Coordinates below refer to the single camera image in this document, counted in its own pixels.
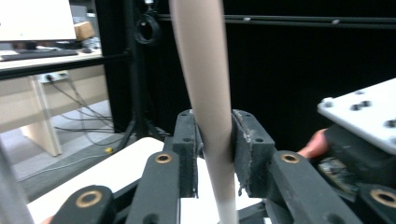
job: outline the power strip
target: power strip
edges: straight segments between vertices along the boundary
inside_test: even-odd
[[[67,70],[38,75],[38,81],[40,83],[49,83],[51,81],[56,82],[68,78],[69,73]]]
[[[318,112],[384,151],[396,155],[396,78],[337,97]]]

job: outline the white cylindrical tube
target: white cylindrical tube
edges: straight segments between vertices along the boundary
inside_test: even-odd
[[[171,0],[184,78],[222,224],[237,223],[228,57],[220,0]]]

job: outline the electrical outlet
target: electrical outlet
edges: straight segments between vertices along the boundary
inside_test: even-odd
[[[68,78],[69,73],[66,70],[38,75],[38,81],[41,83],[49,83],[51,81],[56,82]]]

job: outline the black backdrop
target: black backdrop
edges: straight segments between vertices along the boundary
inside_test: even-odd
[[[394,3],[226,1],[226,14],[392,17]],[[168,13],[166,1],[160,13]],[[190,108],[170,21],[163,40],[146,47],[148,117],[169,133]],[[256,116],[278,149],[303,147],[331,123],[317,112],[336,97],[395,77],[396,31],[227,24],[233,108]]]

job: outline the tripod stand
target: tripod stand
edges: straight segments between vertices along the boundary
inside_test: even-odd
[[[127,47],[132,52],[133,59],[128,62],[128,69],[130,74],[130,87],[133,101],[133,115],[132,120],[125,131],[117,150],[126,147],[129,138],[132,134],[136,134],[137,139],[151,135],[163,140],[153,123],[145,118],[146,107],[146,69],[143,46],[138,44],[134,39],[134,32],[136,32],[135,24],[137,18],[137,7],[134,0],[124,0],[125,5],[125,31],[127,36]]]

